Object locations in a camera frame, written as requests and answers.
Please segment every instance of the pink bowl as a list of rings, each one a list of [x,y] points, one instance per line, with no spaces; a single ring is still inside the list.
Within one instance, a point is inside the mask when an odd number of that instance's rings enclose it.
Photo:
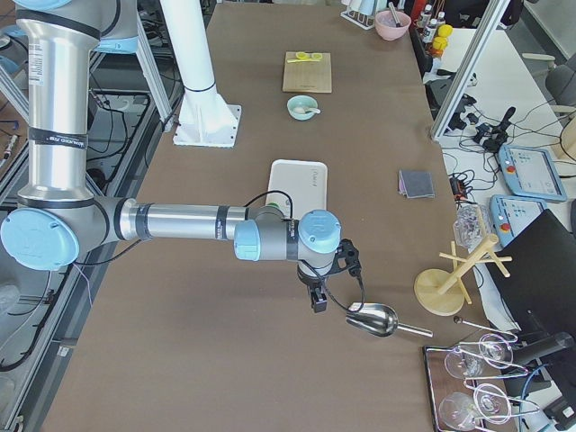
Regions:
[[[381,11],[375,16],[374,25],[376,27],[376,32],[385,41],[394,41],[395,39],[402,37],[410,27],[411,19],[409,16],[398,11],[396,14],[398,15],[401,27],[396,27],[390,10]]]

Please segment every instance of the round wooden base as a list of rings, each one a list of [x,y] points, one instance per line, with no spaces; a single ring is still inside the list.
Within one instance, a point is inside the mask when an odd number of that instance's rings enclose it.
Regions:
[[[420,273],[414,282],[414,293],[424,309],[443,317],[456,314],[464,305],[464,295],[457,283],[444,294],[438,294],[438,287],[449,275],[444,270],[430,268]]]

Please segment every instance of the bowl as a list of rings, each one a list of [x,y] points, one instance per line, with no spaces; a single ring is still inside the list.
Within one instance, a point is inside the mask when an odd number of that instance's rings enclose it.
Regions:
[[[396,12],[398,15],[398,20],[400,21],[401,27],[396,27],[394,18],[392,17],[392,12],[390,10],[381,11],[376,14],[374,18],[374,25],[376,27],[376,32],[385,41],[394,41],[398,38],[404,36],[404,33],[410,27],[412,20],[409,16],[402,12]]]
[[[305,96],[303,94],[290,98],[286,104],[288,113],[290,113],[294,119],[304,121],[311,119],[315,112],[306,112],[305,114],[294,112],[294,108],[297,106],[301,106],[302,108],[318,108],[318,102],[316,102],[316,99],[313,97]]]

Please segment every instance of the white table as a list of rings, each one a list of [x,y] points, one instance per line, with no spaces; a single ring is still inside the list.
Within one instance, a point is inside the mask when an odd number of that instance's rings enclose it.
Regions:
[[[464,53],[467,50],[474,30],[468,29],[454,29],[453,35],[450,37],[449,46],[442,57],[442,69],[456,71],[462,62]],[[504,113],[510,106],[516,107],[516,113],[512,117],[512,122],[522,121],[525,116],[534,109],[519,126],[533,131],[538,131],[545,125],[550,126],[542,129],[541,132],[548,133],[553,136],[538,135],[535,133],[528,133],[518,136],[513,140],[515,145],[526,147],[539,147],[546,144],[553,144],[558,142],[554,136],[560,135],[562,125],[557,121],[557,117],[546,103],[545,97],[536,86],[534,79],[530,76],[522,58],[516,52],[514,46],[510,42],[508,35],[504,31],[495,31],[484,51],[481,59],[474,72],[477,75],[478,82],[476,86],[469,86],[466,93],[474,97],[478,103],[475,105],[484,115],[495,119],[490,121],[486,118],[481,118],[481,122],[488,122],[491,124],[498,124]],[[434,76],[427,74],[424,77],[425,81],[434,79]],[[478,114],[475,110],[470,110],[472,113]],[[519,135],[525,130],[519,130],[510,126],[508,134],[510,136]],[[476,130],[474,127],[467,127],[463,134],[465,137],[475,135]],[[466,169],[473,169],[477,178],[491,180],[491,174],[484,171],[483,157],[481,154],[466,153],[458,149],[460,142],[460,132],[453,131],[450,135],[452,137],[444,136],[440,139],[439,143],[442,146],[445,154],[451,155],[457,159],[455,160],[447,156],[445,157],[446,171],[448,174],[453,172],[463,172]],[[466,145],[471,145],[473,142],[468,140]],[[554,153],[551,151],[553,159],[556,159]],[[555,164],[560,175],[576,173],[576,166],[558,163]],[[562,180],[566,193],[569,196],[568,202],[563,203],[548,203],[548,208],[552,210],[554,215],[562,222],[568,229],[571,228],[570,224],[570,203],[576,197],[576,179]],[[488,184],[482,182],[475,182],[475,187],[483,188],[488,187]],[[501,174],[498,175],[498,181],[488,191],[473,192],[473,200],[479,204],[488,206],[490,198],[494,194],[510,194],[508,188],[504,184]],[[488,319],[500,329],[510,329],[515,324],[512,323],[502,308],[500,293],[496,289],[494,282],[491,280],[490,274],[484,265],[479,265],[482,276],[484,278],[483,286],[481,287],[481,297],[484,311]],[[550,402],[554,401],[560,392],[553,383],[549,389],[538,391],[530,395],[530,400],[545,407]],[[572,432],[576,431],[576,427],[569,429]]]

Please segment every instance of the desk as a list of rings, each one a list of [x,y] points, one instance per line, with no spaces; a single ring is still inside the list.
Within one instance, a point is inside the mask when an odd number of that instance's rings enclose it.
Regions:
[[[385,42],[339,12],[217,5],[208,40],[219,91],[243,107],[236,146],[176,147],[166,135],[139,201],[241,205],[266,189],[275,159],[321,161],[368,300],[435,338],[373,337],[333,303],[314,315],[294,263],[240,262],[226,242],[156,239],[111,265],[43,430],[431,430],[421,347],[471,330],[422,309],[413,283],[450,267],[438,252],[455,207],[410,39]],[[287,50],[332,54],[334,92],[316,96],[312,121],[286,111]],[[400,196],[399,168],[431,172],[436,198]],[[347,275],[328,285],[343,303],[358,299]],[[472,297],[463,314],[482,322]]]
[[[450,38],[450,46],[442,57],[442,68],[452,71],[458,69],[464,53],[470,45],[473,34],[474,30],[454,29],[454,34]],[[520,123],[520,126],[538,131],[543,126],[549,124],[550,126],[543,129],[542,132],[553,136],[528,133],[514,138],[513,143],[515,145],[538,147],[558,142],[558,139],[554,136],[560,135],[562,125],[557,121],[557,117],[550,109],[548,103],[546,103],[544,96],[524,65],[522,58],[518,55],[508,35],[504,31],[495,31],[492,34],[489,44],[474,71],[478,76],[478,85],[468,87],[465,92],[477,99],[478,103],[476,106],[485,115],[498,120],[488,121],[489,123],[497,124],[510,106],[516,106],[516,113],[511,120],[518,122],[524,119],[528,112],[540,105],[528,114],[526,119]],[[510,136],[514,136],[513,131],[514,128],[512,126],[508,128]],[[448,174],[454,171],[463,172],[466,169],[473,169],[479,178],[490,179],[491,176],[482,168],[482,155],[457,150],[458,142],[460,141],[460,133],[457,132],[458,131],[450,132],[451,135],[456,135],[455,137],[445,135],[439,141],[445,153],[453,155],[458,159],[457,166],[455,166],[455,162],[450,157],[445,158]],[[516,129],[517,135],[522,132],[525,131]],[[464,136],[474,134],[474,127],[468,127],[463,132]],[[551,150],[550,152],[553,159],[555,159],[554,153]],[[566,164],[556,164],[556,168],[560,174],[566,175],[573,174],[575,171],[575,166]],[[549,202],[547,204],[548,208],[552,210],[555,216],[569,230],[571,229],[570,203],[572,199],[576,197],[576,181],[574,180],[575,179],[562,180],[569,197],[568,202]],[[482,183],[476,183],[474,186],[479,188],[488,187]],[[498,176],[498,181],[490,190],[474,192],[473,200],[488,206],[489,200],[494,194],[510,194],[501,174]],[[482,278],[480,278],[478,284],[480,284],[482,280],[484,281],[481,287],[481,297],[486,316],[500,329],[510,329],[514,327],[502,309],[500,294],[494,282],[491,280],[490,274],[484,265],[479,265],[478,268],[481,269],[482,273]],[[531,400],[545,407],[559,395],[558,389],[555,384],[553,384],[553,387],[550,389],[532,394]]]

